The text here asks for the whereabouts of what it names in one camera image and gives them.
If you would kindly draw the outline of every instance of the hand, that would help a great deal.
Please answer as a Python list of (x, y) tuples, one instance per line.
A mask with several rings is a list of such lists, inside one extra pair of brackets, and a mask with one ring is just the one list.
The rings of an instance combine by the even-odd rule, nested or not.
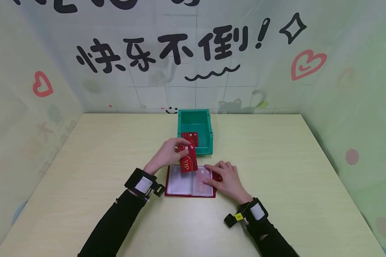
[(213, 179), (204, 179), (204, 184), (214, 186), (223, 194), (236, 200), (240, 205), (253, 201), (253, 197), (246, 192), (240, 182), (236, 166), (232, 166), (230, 162), (224, 163), (223, 161), (220, 161), (216, 163), (215, 166), (204, 165), (204, 167), (208, 170), (219, 173), (223, 179), (222, 182), (218, 182)]
[(165, 141), (160, 147), (159, 151), (153, 156), (149, 163), (144, 167), (144, 171), (150, 175), (154, 175), (158, 170), (165, 166), (172, 165), (189, 154), (188, 150), (179, 152), (176, 147), (179, 145), (191, 145), (191, 143), (184, 138), (170, 138)]

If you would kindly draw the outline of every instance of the wrist strap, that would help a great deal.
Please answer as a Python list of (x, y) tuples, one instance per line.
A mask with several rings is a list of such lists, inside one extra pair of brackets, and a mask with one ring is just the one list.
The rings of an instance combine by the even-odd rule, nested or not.
[(239, 205), (236, 214), (229, 214), (224, 221), (229, 228), (240, 220), (243, 220), (245, 225), (261, 224), (267, 220), (268, 215), (259, 199), (253, 198), (253, 201)]
[(137, 198), (148, 201), (152, 193), (161, 197), (165, 192), (165, 186), (158, 184), (156, 179), (156, 176), (136, 168), (124, 186), (135, 193)]

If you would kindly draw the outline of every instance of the table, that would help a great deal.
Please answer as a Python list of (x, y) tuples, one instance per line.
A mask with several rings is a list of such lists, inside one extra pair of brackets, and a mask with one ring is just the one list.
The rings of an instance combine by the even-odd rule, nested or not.
[[(299, 255), (385, 256), (300, 115), (212, 115), (214, 154), (237, 166)], [(76, 256), (136, 167), (177, 134), (169, 114), (83, 114), (0, 246), (0, 257)], [(165, 169), (157, 174), (165, 182)], [(117, 256), (259, 256), (216, 198), (152, 196)]]

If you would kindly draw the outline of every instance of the teal storage box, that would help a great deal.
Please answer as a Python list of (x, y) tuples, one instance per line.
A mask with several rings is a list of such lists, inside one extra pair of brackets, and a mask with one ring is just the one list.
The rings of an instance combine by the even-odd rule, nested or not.
[(213, 154), (213, 131), (209, 110), (179, 110), (178, 115), (177, 137), (181, 137), (183, 132), (197, 132), (199, 146), (196, 147), (196, 154)]

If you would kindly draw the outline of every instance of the heart drawing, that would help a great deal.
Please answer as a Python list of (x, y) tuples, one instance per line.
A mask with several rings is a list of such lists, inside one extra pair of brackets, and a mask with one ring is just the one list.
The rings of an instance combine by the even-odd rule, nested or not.
[[(307, 72), (297, 76), (296, 75), (297, 62), (304, 55), (307, 55), (306, 64), (311, 63), (315, 59), (320, 59), (320, 63), (315, 68), (313, 68), (312, 70), (310, 70), (310, 68), (312, 68), (312, 66), (303, 67), (302, 65), (300, 65), (299, 66), (299, 71), (301, 71), (301, 72), (304, 72), (304, 71), (307, 71), (307, 70), (309, 70), (309, 71), (307, 71)], [(307, 49), (307, 50), (301, 52), (300, 54), (298, 54), (296, 56), (296, 58), (293, 60), (293, 63), (292, 63), (292, 70), (291, 70), (292, 80), (295, 81), (295, 80), (304, 78), (305, 76), (308, 76), (308, 75), (310, 75), (312, 73), (315, 73), (316, 71), (318, 71), (323, 66), (323, 64), (326, 62), (326, 59), (327, 59), (327, 55), (326, 54), (320, 53), (320, 54), (314, 55), (313, 51), (310, 50), (310, 49)]]
[[(42, 78), (44, 80), (44, 83), (46, 83), (46, 86), (47, 86), (47, 89), (42, 91), (42, 92), (39, 92), (39, 87), (41, 87), (41, 81), (40, 81), (40, 78)], [(53, 87), (51, 86), (50, 84), (50, 81), (49, 79), (47, 78), (47, 76), (43, 73), (43, 71), (37, 71), (35, 74), (34, 74), (34, 84), (33, 84), (33, 92), (34, 94), (36, 94), (38, 97), (47, 97), (51, 94), (53, 94)]]

